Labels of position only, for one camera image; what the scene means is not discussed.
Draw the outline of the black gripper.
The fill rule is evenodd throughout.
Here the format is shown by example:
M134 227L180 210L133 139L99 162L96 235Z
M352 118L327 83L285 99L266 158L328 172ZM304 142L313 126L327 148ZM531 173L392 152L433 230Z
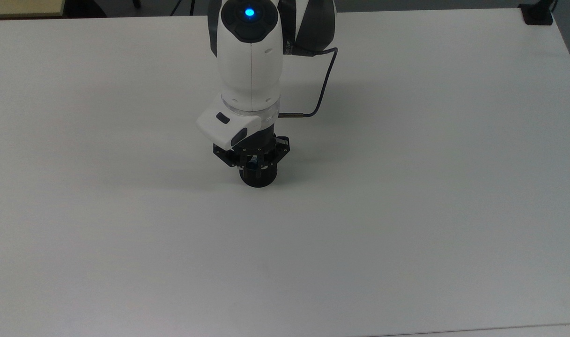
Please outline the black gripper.
M214 155L227 166L240 169L248 166L248 156L261 156L264 158L264 167L271 167L277 166L289 152L289 137L275 136L273 125L246 137L230 150L213 145Z

